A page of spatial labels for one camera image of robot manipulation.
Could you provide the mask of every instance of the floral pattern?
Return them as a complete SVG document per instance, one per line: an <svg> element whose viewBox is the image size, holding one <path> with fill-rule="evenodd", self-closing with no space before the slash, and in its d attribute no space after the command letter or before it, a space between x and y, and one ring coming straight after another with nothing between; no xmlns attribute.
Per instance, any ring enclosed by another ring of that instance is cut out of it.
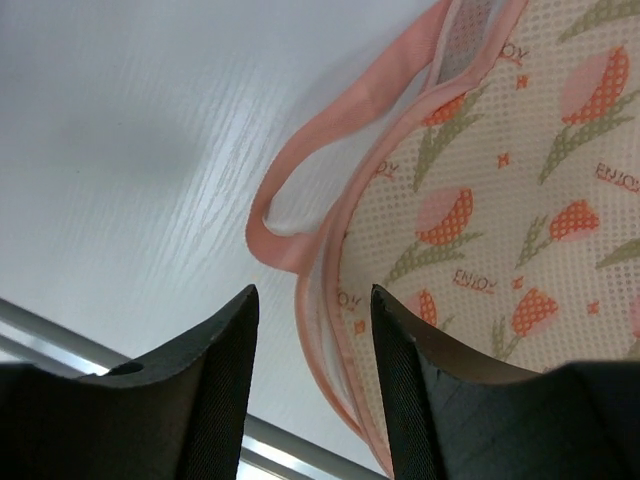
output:
<svg viewBox="0 0 640 480"><path fill-rule="evenodd" d="M433 297L427 290L420 290L405 302L405 306L416 317L421 318L423 321L431 325L432 327L438 326L438 310ZM447 317L440 330L446 330L449 324L453 321L453 316Z"/></svg>
<svg viewBox="0 0 640 480"><path fill-rule="evenodd" d="M417 240L402 253L382 284L388 286L427 265L464 258L464 253L458 249L482 235L463 233L472 213L473 192L470 188L447 188L427 195L416 219Z"/></svg>
<svg viewBox="0 0 640 480"><path fill-rule="evenodd" d="M640 257L640 238L629 240L596 264L596 270Z"/></svg>
<svg viewBox="0 0 640 480"><path fill-rule="evenodd" d="M640 15L640 0L598 0L584 15L562 32L558 43L580 35L602 24Z"/></svg>
<svg viewBox="0 0 640 480"><path fill-rule="evenodd" d="M511 317L511 328L515 336L505 345L505 318L493 324L493 356L505 361L513 353L520 341L545 330L557 317L558 303L537 288L527 292Z"/></svg>
<svg viewBox="0 0 640 480"><path fill-rule="evenodd" d="M553 242L572 242L588 237L598 229L600 219L586 200L578 200L553 218L549 225L549 236L536 244L546 223L546 215L536 217L531 222L516 268L525 265Z"/></svg>
<svg viewBox="0 0 640 480"><path fill-rule="evenodd" d="M470 114L488 85L480 87L468 95L461 95L443 105L423 121L427 130L422 137L418 152L418 163L413 178L413 191L417 192L427 172L443 150L475 122L483 117L482 113ZM439 126L438 133L434 127Z"/></svg>
<svg viewBox="0 0 640 480"><path fill-rule="evenodd" d="M578 147L630 122L621 115L640 89L622 95L629 78L630 60L624 46L587 58L567 78L561 99L562 122L551 152L538 176L542 185ZM573 134L572 128L579 126Z"/></svg>

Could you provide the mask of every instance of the pink bag handle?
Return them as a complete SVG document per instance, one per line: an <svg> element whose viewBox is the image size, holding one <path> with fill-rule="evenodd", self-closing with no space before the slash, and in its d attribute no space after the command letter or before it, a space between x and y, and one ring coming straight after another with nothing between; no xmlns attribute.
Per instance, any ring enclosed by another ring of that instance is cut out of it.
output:
<svg viewBox="0 0 640 480"><path fill-rule="evenodd" d="M394 105L413 78L433 60L452 1L439 0L423 13L353 85L298 130L280 150L258 188L247 222L249 250L262 263L300 273L331 212L317 232L276 235L264 222L271 201L296 167L312 153L356 132Z"/></svg>

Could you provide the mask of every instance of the white wood grain surface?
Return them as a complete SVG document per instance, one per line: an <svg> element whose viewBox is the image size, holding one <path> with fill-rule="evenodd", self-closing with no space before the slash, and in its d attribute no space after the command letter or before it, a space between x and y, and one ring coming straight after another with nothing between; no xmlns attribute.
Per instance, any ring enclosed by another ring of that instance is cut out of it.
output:
<svg viewBox="0 0 640 480"><path fill-rule="evenodd" d="M243 231L286 138L431 3L0 0L0 297L136 356L256 283L249 411L378 470ZM314 155L274 225L312 226L381 126Z"/></svg>

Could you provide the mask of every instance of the pink tulip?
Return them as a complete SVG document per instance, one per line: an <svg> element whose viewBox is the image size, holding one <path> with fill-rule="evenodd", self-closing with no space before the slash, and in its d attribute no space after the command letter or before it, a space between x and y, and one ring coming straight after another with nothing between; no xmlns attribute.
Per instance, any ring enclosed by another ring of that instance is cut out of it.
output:
<svg viewBox="0 0 640 480"><path fill-rule="evenodd" d="M629 79L624 46L592 55L567 78L562 90L562 121L581 125L602 117L616 103Z"/></svg>
<svg viewBox="0 0 640 480"><path fill-rule="evenodd" d="M416 221L416 236L430 245L447 245L466 228L473 213L470 188L446 188L428 195Z"/></svg>

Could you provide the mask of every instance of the tote bag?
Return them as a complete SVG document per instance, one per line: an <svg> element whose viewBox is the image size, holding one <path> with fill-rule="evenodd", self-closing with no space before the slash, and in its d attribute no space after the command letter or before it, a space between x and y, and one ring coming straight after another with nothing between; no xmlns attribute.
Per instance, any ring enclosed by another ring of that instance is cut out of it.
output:
<svg viewBox="0 0 640 480"><path fill-rule="evenodd" d="M266 226L314 151L422 93L314 233ZM640 0L441 0L282 148L247 243L298 276L310 369L391 472L371 336L380 284L512 365L640 357Z"/></svg>

